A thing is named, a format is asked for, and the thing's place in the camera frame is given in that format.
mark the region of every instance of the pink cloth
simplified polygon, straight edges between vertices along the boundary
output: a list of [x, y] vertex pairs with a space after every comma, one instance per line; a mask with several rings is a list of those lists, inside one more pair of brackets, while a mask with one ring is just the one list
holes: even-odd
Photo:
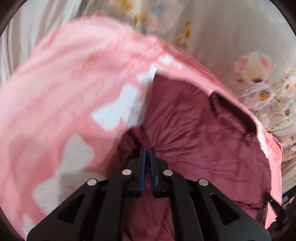
[[254, 119], [281, 200], [281, 146], [254, 115], [190, 57], [98, 14], [53, 31], [0, 90], [0, 206], [22, 237], [87, 179], [105, 178], [123, 133], [141, 124], [156, 69]]

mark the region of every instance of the maroon fabric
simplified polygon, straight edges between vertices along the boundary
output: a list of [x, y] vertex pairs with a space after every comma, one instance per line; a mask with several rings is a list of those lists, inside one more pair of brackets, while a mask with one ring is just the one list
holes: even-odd
[[[210, 97], [185, 81], [156, 76], [141, 127], [122, 138], [108, 175], [139, 156], [140, 147], [155, 147], [156, 157], [186, 179], [208, 179], [254, 219], [264, 224], [271, 189], [268, 160], [250, 117], [220, 95]], [[127, 199], [124, 240], [174, 240], [170, 203], [151, 196], [146, 173], [145, 194]]]

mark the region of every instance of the bedding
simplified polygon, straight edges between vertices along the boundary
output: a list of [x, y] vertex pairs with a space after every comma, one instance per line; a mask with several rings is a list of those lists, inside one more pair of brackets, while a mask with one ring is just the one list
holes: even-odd
[[[281, 200], [281, 146], [204, 66], [103, 13], [46, 36], [0, 89], [0, 206], [28, 232], [88, 178], [106, 178], [122, 135], [143, 120], [156, 73], [213, 91], [247, 113]], [[275, 214], [268, 207], [266, 226]]]
[[0, 86], [52, 29], [83, 11], [85, 0], [28, 0], [0, 37]]
[[120, 13], [215, 73], [281, 142], [283, 190], [296, 185], [296, 37], [271, 1], [101, 0], [86, 10]]
[[[123, 135], [107, 175], [125, 169], [142, 146], [154, 147], [156, 157], [166, 160], [169, 169], [189, 180], [209, 180], [265, 225], [263, 194], [270, 192], [271, 172], [256, 129], [250, 116], [221, 95], [207, 96], [185, 81], [156, 75], [143, 123]], [[154, 199], [150, 171], [145, 176], [144, 196], [126, 199], [123, 240], [173, 241], [170, 200]]]

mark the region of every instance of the blue gripper pad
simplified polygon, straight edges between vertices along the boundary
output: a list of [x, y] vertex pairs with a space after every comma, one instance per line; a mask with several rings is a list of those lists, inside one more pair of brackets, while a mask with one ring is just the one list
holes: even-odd
[[145, 181], [145, 163], [146, 163], [146, 149], [142, 148], [140, 153], [141, 161], [141, 174], [140, 174], [140, 194], [144, 194], [144, 181]]

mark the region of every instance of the white pattern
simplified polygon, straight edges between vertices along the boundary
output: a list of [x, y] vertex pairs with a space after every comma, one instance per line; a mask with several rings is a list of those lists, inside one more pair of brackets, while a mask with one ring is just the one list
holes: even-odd
[[149, 82], [153, 81], [156, 72], [162, 73], [162, 69], [158, 65], [152, 64], [150, 66], [149, 72], [139, 73], [137, 75], [137, 80], [147, 85]]
[[73, 135], [65, 144], [63, 161], [53, 177], [39, 184], [33, 197], [40, 208], [48, 215], [76, 189], [90, 178], [99, 181], [106, 179], [101, 175], [84, 172], [94, 158], [94, 150], [79, 135]]
[[184, 64], [179, 61], [176, 61], [174, 59], [175, 59], [174, 56], [167, 53], [165, 56], [160, 56], [158, 61], [166, 66], [169, 66], [171, 64], [174, 67], [176, 67], [177, 69], [181, 70], [183, 68]]
[[116, 102], [108, 103], [92, 112], [91, 117], [105, 131], [112, 131], [123, 120], [127, 127], [139, 126], [143, 121], [146, 105], [139, 101], [141, 93], [132, 85], [125, 84]]
[[23, 232], [25, 235], [25, 239], [27, 239], [29, 232], [35, 227], [35, 223], [31, 219], [31, 217], [28, 214], [24, 214], [23, 218]]

